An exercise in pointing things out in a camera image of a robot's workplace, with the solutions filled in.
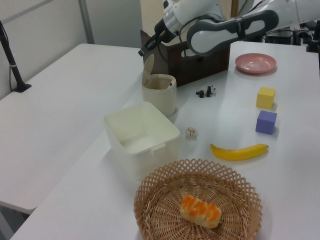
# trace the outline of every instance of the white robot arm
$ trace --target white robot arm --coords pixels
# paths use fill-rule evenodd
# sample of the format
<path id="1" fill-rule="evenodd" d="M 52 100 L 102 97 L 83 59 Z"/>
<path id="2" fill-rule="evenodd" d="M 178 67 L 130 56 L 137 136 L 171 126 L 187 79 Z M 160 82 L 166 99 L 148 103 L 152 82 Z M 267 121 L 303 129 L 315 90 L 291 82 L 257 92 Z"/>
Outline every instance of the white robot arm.
<path id="1" fill-rule="evenodd" d="M 190 49 L 199 56 L 208 56 L 227 44 L 320 18 L 320 0 L 264 0 L 248 14 L 228 21 L 223 21 L 220 3 L 220 0 L 177 3 L 164 0 L 164 17 L 139 54 L 143 56 L 161 41 L 170 42 L 184 25 Z"/>

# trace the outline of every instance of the cup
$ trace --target cup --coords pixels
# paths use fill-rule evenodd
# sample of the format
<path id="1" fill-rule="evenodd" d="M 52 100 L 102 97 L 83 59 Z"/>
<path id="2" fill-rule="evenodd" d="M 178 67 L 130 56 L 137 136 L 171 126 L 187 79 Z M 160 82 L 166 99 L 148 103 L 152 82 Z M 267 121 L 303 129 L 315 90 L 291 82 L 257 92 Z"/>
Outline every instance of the cup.
<path id="1" fill-rule="evenodd" d="M 177 81 L 167 74 L 151 74 L 154 55 L 145 61 L 142 76 L 143 101 L 153 104 L 166 117 L 171 116 L 176 109 Z"/>

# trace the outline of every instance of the white table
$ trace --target white table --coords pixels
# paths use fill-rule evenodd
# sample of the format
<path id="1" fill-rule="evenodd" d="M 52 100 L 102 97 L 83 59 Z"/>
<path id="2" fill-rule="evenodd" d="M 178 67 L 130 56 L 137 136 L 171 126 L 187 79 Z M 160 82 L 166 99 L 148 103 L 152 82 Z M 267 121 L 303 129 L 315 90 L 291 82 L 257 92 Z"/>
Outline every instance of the white table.
<path id="1" fill-rule="evenodd" d="M 126 49 L 128 57 L 136 51 Z M 235 70 L 235 58 L 259 52 L 276 58 L 272 74 L 249 76 Z M 199 86 L 213 84 L 216 96 L 200 99 Z M 273 135 L 255 132 L 261 86 L 276 88 L 278 113 Z M 202 158 L 238 171 L 259 194 L 263 205 L 258 240 L 316 240 L 320 236 L 320 80 L 318 55 L 304 47 L 237 42 L 231 45 L 229 70 L 178 88 L 177 112 L 170 120 L 181 131 L 180 158 Z M 142 101 L 138 88 L 126 106 Z M 187 127 L 198 130 L 187 141 Z M 251 160 L 218 159 L 209 144 L 243 148 L 269 145 Z M 12 240 L 141 240 L 133 212 L 139 182 L 115 166 L 103 130 L 54 190 L 31 214 Z"/>
<path id="2" fill-rule="evenodd" d="M 81 44 L 2 99 L 0 205 L 32 213 L 139 86 L 142 68 L 136 49 Z"/>

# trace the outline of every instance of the wooden box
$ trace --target wooden box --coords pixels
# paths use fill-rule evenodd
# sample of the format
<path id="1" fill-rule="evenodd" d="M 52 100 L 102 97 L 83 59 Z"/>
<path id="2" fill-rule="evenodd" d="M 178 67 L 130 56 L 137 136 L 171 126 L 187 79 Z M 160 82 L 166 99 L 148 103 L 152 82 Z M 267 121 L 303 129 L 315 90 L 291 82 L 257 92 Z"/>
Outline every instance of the wooden box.
<path id="1" fill-rule="evenodd" d="M 140 34 L 141 44 L 144 45 L 150 36 L 143 30 L 141 30 Z M 183 47 L 188 49 L 187 42 L 183 42 Z M 186 61 L 181 55 L 183 49 L 180 43 L 170 46 L 161 43 L 159 48 L 167 61 L 160 55 L 156 47 L 143 56 L 143 63 L 146 62 L 150 54 L 154 54 L 154 65 L 151 74 L 174 76 L 177 87 L 220 73 L 229 67 L 230 45 L 210 56 L 188 56 Z"/>

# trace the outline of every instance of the banana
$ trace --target banana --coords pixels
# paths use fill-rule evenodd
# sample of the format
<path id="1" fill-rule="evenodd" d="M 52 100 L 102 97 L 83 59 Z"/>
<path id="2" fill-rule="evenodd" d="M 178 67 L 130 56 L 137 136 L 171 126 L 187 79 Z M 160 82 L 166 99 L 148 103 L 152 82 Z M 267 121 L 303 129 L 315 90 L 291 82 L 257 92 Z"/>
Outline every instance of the banana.
<path id="1" fill-rule="evenodd" d="M 230 161 L 245 160 L 257 157 L 265 153 L 268 147 L 269 146 L 266 144 L 256 144 L 246 148 L 230 150 L 219 148 L 213 144 L 210 144 L 210 148 L 216 157 Z"/>

